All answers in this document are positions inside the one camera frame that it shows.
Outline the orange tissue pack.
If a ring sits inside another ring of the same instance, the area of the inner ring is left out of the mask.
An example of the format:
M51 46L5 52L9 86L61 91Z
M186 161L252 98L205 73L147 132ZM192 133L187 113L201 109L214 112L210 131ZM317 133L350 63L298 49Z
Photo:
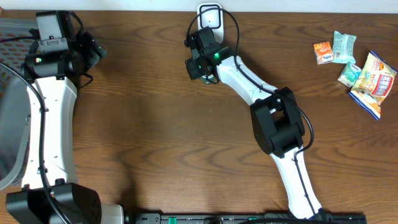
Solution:
M331 63L334 60L334 54L329 42L314 44L313 50L318 65Z

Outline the light green wipes packet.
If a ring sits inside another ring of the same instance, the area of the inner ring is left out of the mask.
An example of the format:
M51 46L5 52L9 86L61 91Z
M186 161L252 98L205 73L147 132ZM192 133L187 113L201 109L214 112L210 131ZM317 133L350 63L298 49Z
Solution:
M333 36L333 63L356 63L354 58L354 43L357 37L355 35L342 34L334 31Z

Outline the teal tissue pack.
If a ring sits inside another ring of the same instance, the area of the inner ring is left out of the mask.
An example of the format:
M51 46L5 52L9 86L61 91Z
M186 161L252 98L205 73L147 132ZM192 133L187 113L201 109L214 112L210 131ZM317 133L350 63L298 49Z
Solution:
M361 74L361 68L348 62L338 77L338 81L347 87L352 87Z

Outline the yellow snack chip bag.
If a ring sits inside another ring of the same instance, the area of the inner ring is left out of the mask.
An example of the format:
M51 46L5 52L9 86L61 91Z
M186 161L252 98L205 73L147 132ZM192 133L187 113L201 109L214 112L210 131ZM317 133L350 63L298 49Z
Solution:
M348 94L375 120L379 120L381 118L381 103L390 93L396 75L397 69L391 67L372 50Z

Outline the dark green round-label packet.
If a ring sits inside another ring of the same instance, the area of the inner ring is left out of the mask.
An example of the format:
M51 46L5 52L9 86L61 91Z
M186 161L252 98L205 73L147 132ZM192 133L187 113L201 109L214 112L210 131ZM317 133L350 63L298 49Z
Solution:
M209 85L209 84L215 84L215 77L214 77L214 75L204 75L204 76L201 77L201 80L202 80L205 84L207 84L207 85Z

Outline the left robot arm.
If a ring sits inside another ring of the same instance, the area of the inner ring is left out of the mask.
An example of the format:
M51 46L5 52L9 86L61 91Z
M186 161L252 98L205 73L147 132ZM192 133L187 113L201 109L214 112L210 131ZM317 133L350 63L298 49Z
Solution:
M19 223L124 223L118 204L103 204L78 183L73 158L73 111L80 77L107 51L89 33L41 34L39 53L29 54L18 77L30 103L29 153L22 188L6 196Z

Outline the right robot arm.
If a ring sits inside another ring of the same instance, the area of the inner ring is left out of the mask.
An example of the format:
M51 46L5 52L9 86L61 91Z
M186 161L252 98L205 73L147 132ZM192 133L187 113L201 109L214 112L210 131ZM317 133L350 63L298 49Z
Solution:
M192 80L209 78L232 88L248 105L254 138L275 162L284 184L291 214L298 219L320 217L322 206L312 189L303 153L305 125L310 122L297 106L292 90L278 89L251 71L229 47L222 47L213 37L189 37L186 60Z

